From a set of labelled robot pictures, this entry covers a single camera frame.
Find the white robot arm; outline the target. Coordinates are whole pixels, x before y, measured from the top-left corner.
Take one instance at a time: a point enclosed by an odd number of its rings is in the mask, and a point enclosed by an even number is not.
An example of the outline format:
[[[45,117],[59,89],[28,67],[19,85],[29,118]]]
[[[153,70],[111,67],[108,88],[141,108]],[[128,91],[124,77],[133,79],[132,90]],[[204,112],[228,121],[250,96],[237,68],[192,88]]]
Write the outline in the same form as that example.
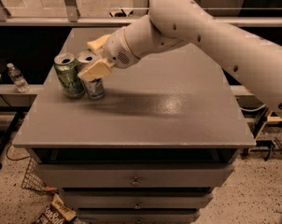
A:
[[[93,81],[189,43],[282,118],[282,46],[217,22],[194,0],[151,0],[147,15],[87,43],[95,57],[78,77]]]

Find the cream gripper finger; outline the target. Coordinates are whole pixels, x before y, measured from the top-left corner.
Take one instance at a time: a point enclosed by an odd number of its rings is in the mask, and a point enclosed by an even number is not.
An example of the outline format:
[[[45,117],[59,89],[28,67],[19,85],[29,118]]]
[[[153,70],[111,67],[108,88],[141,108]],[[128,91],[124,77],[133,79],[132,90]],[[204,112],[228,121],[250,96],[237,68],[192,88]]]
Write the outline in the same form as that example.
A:
[[[112,73],[114,65],[115,63],[108,60],[108,58],[96,58],[91,61],[78,62],[80,68],[78,77],[86,82],[106,77]]]

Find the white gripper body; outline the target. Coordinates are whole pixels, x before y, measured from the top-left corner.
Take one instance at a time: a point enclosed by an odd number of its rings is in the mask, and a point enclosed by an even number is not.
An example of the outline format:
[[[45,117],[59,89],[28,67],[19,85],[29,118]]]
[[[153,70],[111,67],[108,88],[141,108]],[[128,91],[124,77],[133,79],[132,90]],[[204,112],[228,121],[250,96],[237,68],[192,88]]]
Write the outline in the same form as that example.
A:
[[[128,68],[140,61],[129,48],[124,27],[109,36],[104,44],[103,56],[120,69]]]

